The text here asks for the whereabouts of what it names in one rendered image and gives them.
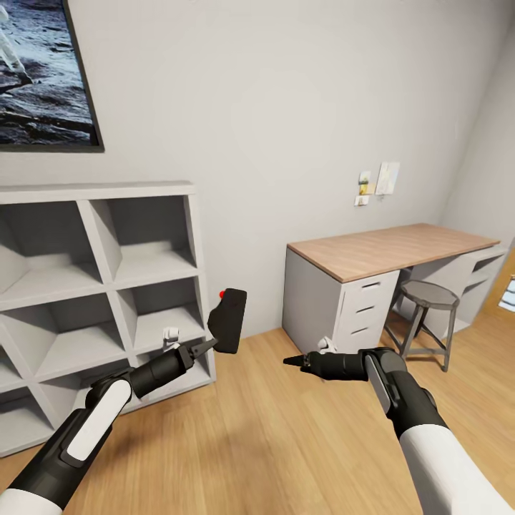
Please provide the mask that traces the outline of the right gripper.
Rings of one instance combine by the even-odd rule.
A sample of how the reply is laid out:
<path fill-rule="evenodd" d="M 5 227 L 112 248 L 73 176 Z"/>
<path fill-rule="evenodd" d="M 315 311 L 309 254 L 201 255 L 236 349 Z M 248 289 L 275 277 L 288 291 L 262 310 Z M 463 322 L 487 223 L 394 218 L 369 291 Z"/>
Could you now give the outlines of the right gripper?
<path fill-rule="evenodd" d="M 300 366 L 301 372 L 312 373 L 324 381 L 350 381 L 345 370 L 345 353 L 322 354 L 318 351 L 311 351 L 308 355 L 302 354 L 285 358 L 283 363 Z"/>

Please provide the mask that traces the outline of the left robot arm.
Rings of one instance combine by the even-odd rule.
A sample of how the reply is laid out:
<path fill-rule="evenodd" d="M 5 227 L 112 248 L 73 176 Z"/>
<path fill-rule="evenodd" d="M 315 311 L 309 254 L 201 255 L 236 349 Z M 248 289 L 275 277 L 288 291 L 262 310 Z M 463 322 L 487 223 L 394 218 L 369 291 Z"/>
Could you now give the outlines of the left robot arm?
<path fill-rule="evenodd" d="M 163 328 L 163 355 L 93 382 L 85 409 L 74 410 L 0 495 L 0 515 L 62 515 L 130 401 L 132 387 L 140 399 L 185 374 L 198 356 L 220 342 L 213 338 L 186 349 L 176 343 L 178 338 L 179 328 Z M 132 385 L 122 377 L 126 373 Z"/>

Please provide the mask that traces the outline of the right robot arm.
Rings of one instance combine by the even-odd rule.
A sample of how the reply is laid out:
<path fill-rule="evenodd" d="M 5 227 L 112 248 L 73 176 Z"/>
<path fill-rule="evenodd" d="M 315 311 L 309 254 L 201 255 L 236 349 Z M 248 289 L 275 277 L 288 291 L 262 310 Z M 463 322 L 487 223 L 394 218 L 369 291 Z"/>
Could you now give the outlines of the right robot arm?
<path fill-rule="evenodd" d="M 481 473 L 437 411 L 432 394 L 421 388 L 395 349 L 337 353 L 328 337 L 321 351 L 283 359 L 324 381 L 368 381 L 393 421 L 424 515 L 515 515 Z"/>

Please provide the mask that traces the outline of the digital camera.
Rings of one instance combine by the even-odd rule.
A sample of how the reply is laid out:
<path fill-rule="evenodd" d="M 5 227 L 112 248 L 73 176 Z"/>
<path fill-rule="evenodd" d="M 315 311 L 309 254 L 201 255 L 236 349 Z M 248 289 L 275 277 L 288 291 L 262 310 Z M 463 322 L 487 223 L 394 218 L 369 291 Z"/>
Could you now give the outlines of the digital camera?
<path fill-rule="evenodd" d="M 240 342 L 240 333 L 245 314 L 247 292 L 245 290 L 226 288 L 219 294 L 219 305 L 210 311 L 207 327 L 213 338 L 220 342 L 213 346 L 218 353 L 236 354 Z"/>

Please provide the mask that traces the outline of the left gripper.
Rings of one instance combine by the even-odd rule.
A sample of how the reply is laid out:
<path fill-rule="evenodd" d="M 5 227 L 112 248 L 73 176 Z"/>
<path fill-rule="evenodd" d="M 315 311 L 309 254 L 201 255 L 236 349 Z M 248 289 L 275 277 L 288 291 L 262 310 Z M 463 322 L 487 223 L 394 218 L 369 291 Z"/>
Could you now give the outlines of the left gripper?
<path fill-rule="evenodd" d="M 185 374 L 187 370 L 195 366 L 195 359 L 203 355 L 207 349 L 220 342 L 220 338 L 213 338 L 205 343 L 194 345 L 186 349 L 186 345 L 180 345 L 177 349 L 163 353 L 149 362 L 150 369 L 156 385 L 161 388 L 165 384 Z"/>

